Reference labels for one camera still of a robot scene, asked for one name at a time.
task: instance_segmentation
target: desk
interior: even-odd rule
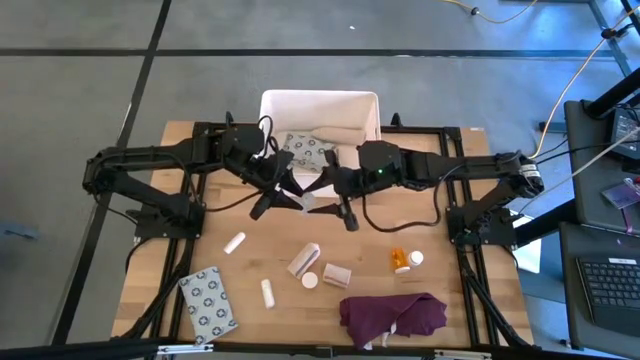
[[[169,122],[162,145],[171,145],[191,136],[192,122]],[[463,129],[463,145],[467,155],[484,155],[488,145],[481,129]],[[383,134],[383,139],[402,147],[439,152],[437,136],[424,134]],[[182,172],[155,171],[151,185],[169,193],[178,192]],[[479,198],[495,186],[495,181],[472,181],[474,198]],[[229,204],[251,192],[227,173],[218,171],[207,177],[204,201],[209,206]],[[416,193],[392,188],[367,198],[370,216],[381,226],[395,226],[411,220],[430,219],[435,215],[432,191]],[[446,192],[439,194],[440,206],[447,203]],[[334,202],[318,199],[317,205]],[[353,204],[360,221],[360,230],[347,232],[340,219],[330,215],[304,216],[291,210],[270,209],[259,221],[248,214],[252,201],[228,211],[207,214],[204,231],[195,243],[191,272],[213,265],[220,275],[234,317],[239,326],[216,340],[217,343],[332,345],[351,346],[353,342],[340,327],[338,303],[349,296],[383,296],[402,293],[430,292],[448,305],[448,324],[434,335],[404,338],[392,336],[390,347],[468,347],[469,335],[464,311],[460,274],[454,247],[448,241],[446,224],[436,227],[413,227],[392,234],[373,230],[362,216],[360,201]],[[230,255],[222,248],[238,232],[247,239]],[[304,289],[286,271],[289,262],[308,242],[320,245],[321,256],[310,268],[322,274],[331,262],[353,270],[346,290],[320,283],[313,290]],[[166,239],[157,239],[141,246],[131,259],[112,334],[127,331],[149,305],[158,291]],[[424,263],[406,274],[394,275],[391,269],[391,248],[420,250]],[[487,275],[492,297],[508,322],[526,341],[533,343],[520,282],[510,255],[499,247],[484,247]],[[273,286],[276,307],[264,307],[260,281],[269,278]],[[173,296],[169,298],[163,317],[161,335],[166,335],[171,319]],[[480,339],[487,342],[482,307],[475,302]],[[194,341],[193,327],[183,309],[178,340]]]
[[[620,246],[618,240],[636,248]],[[640,239],[610,231],[561,223],[560,241],[571,344],[576,347],[636,358],[640,354],[640,341],[637,337],[603,329],[591,322],[576,258],[602,256],[603,253],[621,258],[640,257],[640,248],[637,248]]]
[[[579,101],[564,104],[569,137],[569,148],[595,145],[605,142],[607,121],[597,121],[585,114]],[[570,155],[571,171],[576,171],[604,148],[597,147],[576,151]],[[637,175],[621,170],[621,163],[608,156],[600,158],[573,178],[575,199],[543,214],[516,229],[519,240],[537,239],[558,230],[560,221],[587,224],[615,231],[626,231],[622,213],[600,193],[626,177]],[[640,206],[627,208],[633,224],[633,234],[640,235]]]

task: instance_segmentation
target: gray concrete floor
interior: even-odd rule
[[[485,2],[482,10],[495,18],[523,6]],[[3,0],[0,47],[144,48],[160,3]],[[621,6],[616,0],[601,6],[613,24]],[[591,50],[599,33],[588,6],[581,4],[540,3],[516,21],[492,25],[428,0],[182,0],[172,5],[160,47]],[[631,33],[622,47],[633,56],[639,41]],[[400,112],[412,125],[484,127],[492,151],[530,153],[539,137],[534,124],[546,119],[580,64],[578,59],[158,58],[130,144],[156,144],[168,120],[221,121],[229,110],[252,121],[267,89],[344,89],[376,92],[383,122]],[[140,58],[0,58],[0,219],[42,234],[36,242],[7,238],[0,244],[0,348],[49,341],[92,208],[80,187],[84,160],[115,143],[140,65]],[[613,61],[596,59],[567,99],[593,98],[620,78]],[[549,136],[545,148],[561,140]],[[555,184],[568,175],[568,159],[549,162],[542,172]],[[539,215],[571,197],[571,186],[561,187],[528,213]],[[131,205],[118,198],[112,204]],[[108,338],[131,237],[130,224],[108,216],[70,341]],[[561,351],[555,340],[567,337],[566,323],[560,315],[541,314],[563,314],[562,306],[533,298],[527,306],[536,342]],[[554,331],[544,330],[543,318],[553,319]]]

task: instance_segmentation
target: yellow cable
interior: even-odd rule
[[[626,18],[628,18],[631,14],[633,14],[639,8],[640,8],[640,5],[636,6],[633,10],[629,11],[625,16],[622,17],[622,19],[618,20],[618,22],[615,25],[613,25],[613,27],[611,29],[615,29],[618,26],[620,26],[620,24]],[[582,70],[584,70],[584,68],[587,67],[587,64],[589,63],[589,61],[591,61],[591,59],[595,55],[596,51],[598,51],[598,49],[600,49],[602,44],[604,44],[604,41],[605,41],[604,38],[602,40],[600,40],[600,42],[598,43],[598,46],[596,46],[596,48],[593,49],[593,51],[591,52],[591,54],[589,54],[589,56],[584,61],[582,66],[580,66],[580,69],[578,69],[578,72],[576,72],[573,75],[573,77],[571,77],[571,80],[569,80],[569,83],[567,84],[567,86],[565,86],[564,90],[562,90],[562,93],[560,94],[560,97],[558,97],[558,100],[556,101],[555,105],[553,105],[553,108],[551,109],[551,114],[549,114],[549,118],[547,119],[547,122],[544,124],[544,129],[542,130],[542,135],[540,136],[540,142],[538,143],[538,148],[536,149],[535,153],[533,153],[531,156],[529,156],[530,159],[535,159],[538,155],[540,155],[540,151],[542,151],[542,143],[544,142],[544,137],[547,135],[547,130],[549,130],[549,124],[551,124],[551,119],[553,119],[553,115],[555,115],[556,110],[558,109],[558,106],[560,105],[560,102],[564,98],[564,96],[567,93],[567,91],[569,91],[569,88],[571,87],[571,85],[573,85],[573,82],[576,80],[578,75],[580,75],[580,73],[582,73]]]
[[[460,1],[457,1],[457,0],[440,0],[440,1],[442,1],[442,2],[447,2],[447,3],[449,3],[449,4],[455,4],[455,5],[458,5],[458,6],[460,6],[460,7],[464,8],[464,9],[467,9],[467,10],[469,10],[469,11],[472,11],[472,10],[474,9],[473,7],[471,7],[471,6],[469,6],[469,5],[465,4],[465,3],[461,3]],[[513,20],[513,19],[517,18],[518,16],[522,15],[525,11],[529,10],[529,8],[530,8],[530,7],[532,7],[533,5],[535,5],[537,2],[538,2],[538,0],[533,0],[533,1],[531,2],[531,4],[529,4],[526,8],[524,8],[524,9],[520,10],[520,12],[519,12],[519,13],[517,13],[517,14],[513,15],[512,17],[510,17],[510,18],[508,18],[508,19],[506,19],[506,20],[494,20],[494,19],[492,19],[492,18],[490,18],[490,17],[488,17],[488,16],[485,16],[485,15],[484,15],[484,14],[483,14],[479,9],[478,9],[478,13],[477,13],[477,15],[479,15],[481,18],[483,18],[483,19],[487,20],[487,21],[488,21],[488,22],[490,22],[490,23],[494,23],[494,24],[504,24],[504,23],[508,23],[509,21],[511,21],[511,20]]]

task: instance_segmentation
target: keyboard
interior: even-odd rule
[[[594,257],[577,262],[593,322],[640,337],[640,259]]]

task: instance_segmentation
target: patterned cloth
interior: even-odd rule
[[[217,266],[184,277],[179,284],[196,333],[196,345],[206,344],[238,327]]]
[[[289,132],[282,150],[293,153],[293,165],[320,173],[322,167],[327,166],[325,151],[335,147],[335,144],[314,138],[310,132]]]

